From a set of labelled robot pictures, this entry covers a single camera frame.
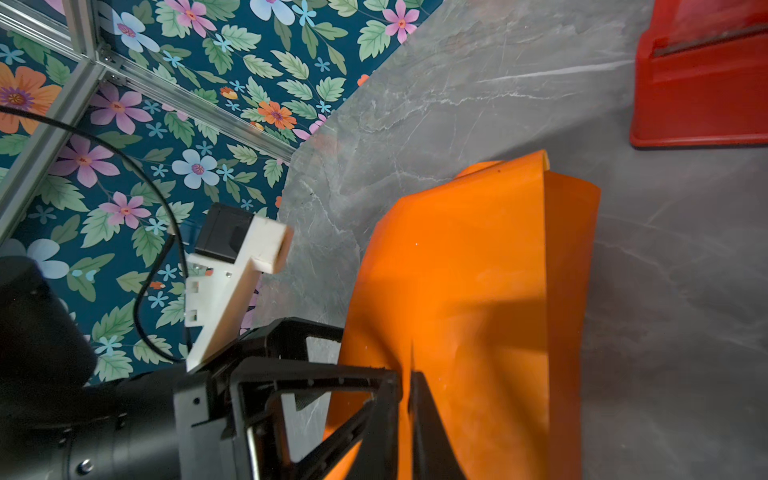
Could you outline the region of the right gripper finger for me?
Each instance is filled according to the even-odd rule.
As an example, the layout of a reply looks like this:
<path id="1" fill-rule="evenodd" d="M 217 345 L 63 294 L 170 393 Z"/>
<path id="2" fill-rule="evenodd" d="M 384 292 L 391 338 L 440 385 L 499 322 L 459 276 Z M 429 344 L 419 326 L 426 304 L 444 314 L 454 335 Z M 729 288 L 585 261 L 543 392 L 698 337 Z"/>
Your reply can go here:
<path id="1" fill-rule="evenodd" d="M 465 480 L 425 375 L 410 376 L 408 412 L 412 430 L 412 471 L 419 480 Z"/>

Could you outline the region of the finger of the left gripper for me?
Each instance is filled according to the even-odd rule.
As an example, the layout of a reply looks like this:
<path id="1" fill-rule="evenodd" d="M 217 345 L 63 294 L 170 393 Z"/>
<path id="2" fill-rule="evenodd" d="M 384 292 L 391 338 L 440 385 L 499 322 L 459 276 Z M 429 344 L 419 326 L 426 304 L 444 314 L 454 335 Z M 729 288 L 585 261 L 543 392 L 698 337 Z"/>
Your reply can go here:
<path id="1" fill-rule="evenodd" d="M 348 479 L 395 479 L 399 375 L 387 369 L 250 357 L 230 377 L 237 443 L 250 479 L 326 479 L 353 449 Z M 280 400 L 289 393 L 366 393 L 362 407 L 298 462 L 290 460 Z"/>

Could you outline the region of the yellow orange wrapping paper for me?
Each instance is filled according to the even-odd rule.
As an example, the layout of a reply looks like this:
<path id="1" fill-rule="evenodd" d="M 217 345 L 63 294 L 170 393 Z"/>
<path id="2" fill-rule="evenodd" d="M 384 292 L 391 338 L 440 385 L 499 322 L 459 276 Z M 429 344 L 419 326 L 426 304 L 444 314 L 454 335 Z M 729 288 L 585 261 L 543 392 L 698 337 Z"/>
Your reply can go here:
<path id="1" fill-rule="evenodd" d="M 472 165 L 378 222 L 343 365 L 425 376 L 469 479 L 582 475 L 580 348 L 600 189 L 545 151 Z"/>

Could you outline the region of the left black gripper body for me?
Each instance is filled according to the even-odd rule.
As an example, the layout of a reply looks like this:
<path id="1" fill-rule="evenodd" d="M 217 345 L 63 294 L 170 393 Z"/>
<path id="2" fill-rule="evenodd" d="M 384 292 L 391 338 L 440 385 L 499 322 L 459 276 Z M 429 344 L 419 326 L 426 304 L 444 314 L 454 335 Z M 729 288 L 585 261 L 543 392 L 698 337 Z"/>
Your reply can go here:
<path id="1" fill-rule="evenodd" d="M 227 345 L 174 392 L 184 479 L 323 479 L 344 455 L 337 436 L 290 458 L 282 398 L 316 400 L 337 380 L 309 360 L 310 338 L 341 341 L 340 327 L 276 320 Z"/>

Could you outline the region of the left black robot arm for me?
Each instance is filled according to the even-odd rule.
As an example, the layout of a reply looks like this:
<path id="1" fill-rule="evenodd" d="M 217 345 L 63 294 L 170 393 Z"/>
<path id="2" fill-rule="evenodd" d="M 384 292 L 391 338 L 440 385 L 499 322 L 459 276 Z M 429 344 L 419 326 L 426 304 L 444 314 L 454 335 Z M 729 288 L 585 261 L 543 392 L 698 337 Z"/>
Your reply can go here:
<path id="1" fill-rule="evenodd" d="M 1 475 L 5 479 L 393 479 L 401 386 L 386 369 L 312 363 L 339 328 L 283 318 L 210 363 L 89 385 L 83 336 L 35 262 L 1 261 Z M 287 394 L 363 393 L 351 418 L 293 461 Z"/>

